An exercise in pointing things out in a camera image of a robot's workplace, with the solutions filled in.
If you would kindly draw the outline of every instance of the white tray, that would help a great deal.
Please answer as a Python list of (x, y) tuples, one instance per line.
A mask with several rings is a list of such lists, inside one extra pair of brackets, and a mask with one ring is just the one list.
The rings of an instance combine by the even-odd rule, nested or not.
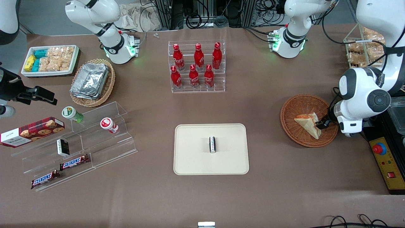
[[(216, 152), (209, 152), (209, 137)], [(177, 175), (230, 175), (249, 171), (246, 128), (240, 123), (179, 125), (173, 170)]]
[[(64, 46), (73, 46), (75, 49), (73, 50), (73, 56), (72, 60), (70, 61), (70, 66), (69, 70), (67, 71), (46, 71), (46, 72), (28, 72), (24, 70), (24, 65), (28, 60), (28, 57), (36, 50), (41, 50), (41, 49), (48, 49), (50, 47), (64, 47)], [(28, 50), (26, 59), (24, 60), (23, 67), (21, 69), (21, 74), (26, 76), (26, 77), (61, 77), (61, 76), (69, 76), (75, 68), (76, 61), (77, 61), (77, 56), (79, 55), (79, 47), (76, 45), (58, 45), (58, 46), (42, 46), (42, 47), (30, 47)]]

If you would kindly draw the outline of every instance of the aluminum foil container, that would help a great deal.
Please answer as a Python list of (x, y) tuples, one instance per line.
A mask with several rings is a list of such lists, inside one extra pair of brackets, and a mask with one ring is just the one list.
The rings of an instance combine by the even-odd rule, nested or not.
[(98, 99), (108, 76), (108, 66), (87, 63), (79, 71), (70, 93), (75, 97)]

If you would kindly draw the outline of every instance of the table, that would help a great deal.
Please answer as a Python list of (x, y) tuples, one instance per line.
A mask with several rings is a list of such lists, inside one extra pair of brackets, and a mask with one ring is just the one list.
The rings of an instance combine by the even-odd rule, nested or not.
[[(354, 25), (328, 26), (343, 38)], [(148, 34), (139, 57), (114, 65), (117, 81), (106, 103), (127, 111), (138, 152), (43, 193), (30, 190), (21, 159), (0, 153), (2, 227), (289, 227), (325, 225), (330, 215), (358, 222), (357, 214), (404, 226), (405, 196), (390, 196), (368, 143), (338, 134), (324, 148), (304, 148), (284, 133), (283, 103), (299, 93), (330, 101), (347, 69), (345, 49), (330, 42), (319, 26), (308, 34), (294, 59), (270, 53), (243, 29), (204, 29)], [(106, 58), (94, 35), (27, 35), (29, 46), (76, 44), (79, 65)], [(176, 40), (225, 39), (227, 90), (214, 94), (172, 94), (167, 44)], [(17, 114), (0, 119), (1, 132), (48, 116), (61, 118), (73, 105), (71, 77), (26, 79), (56, 93), (46, 103), (12, 103)], [(250, 170), (245, 175), (177, 176), (173, 172), (174, 129), (179, 124), (242, 123), (247, 129)]]

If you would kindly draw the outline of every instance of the coca-cola bottle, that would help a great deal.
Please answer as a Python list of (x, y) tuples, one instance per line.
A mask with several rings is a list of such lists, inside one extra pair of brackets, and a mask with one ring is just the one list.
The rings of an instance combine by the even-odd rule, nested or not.
[(184, 58), (183, 53), (180, 51), (180, 47), (178, 44), (173, 44), (173, 59), (175, 60), (175, 64), (179, 71), (184, 70)]
[(176, 66), (172, 66), (170, 68), (170, 70), (172, 71), (171, 78), (172, 78), (174, 89), (179, 90), (179, 89), (183, 88), (183, 84), (181, 83), (180, 73), (177, 71)]
[(204, 73), (205, 86), (208, 89), (211, 89), (212, 87), (214, 87), (214, 72), (212, 72), (212, 67), (210, 64), (207, 64), (207, 67), (205, 69), (206, 69)]
[(194, 52), (194, 61), (198, 71), (204, 69), (204, 53), (201, 51), (201, 44), (196, 44), (196, 52)]
[(218, 70), (221, 67), (222, 61), (222, 51), (221, 51), (221, 44), (216, 42), (214, 45), (214, 51), (212, 52), (212, 67), (215, 70)]
[(191, 87), (197, 89), (200, 87), (200, 81), (198, 80), (198, 72), (196, 71), (196, 66), (194, 64), (190, 65), (190, 73), (188, 74), (190, 77)]

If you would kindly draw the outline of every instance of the emergency stop button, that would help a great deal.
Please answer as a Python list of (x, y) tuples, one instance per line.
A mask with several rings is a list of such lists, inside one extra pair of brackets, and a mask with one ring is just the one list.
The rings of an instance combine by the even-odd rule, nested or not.
[(373, 152), (378, 155), (384, 155), (387, 153), (387, 148), (385, 147), (384, 144), (379, 142), (373, 146)]

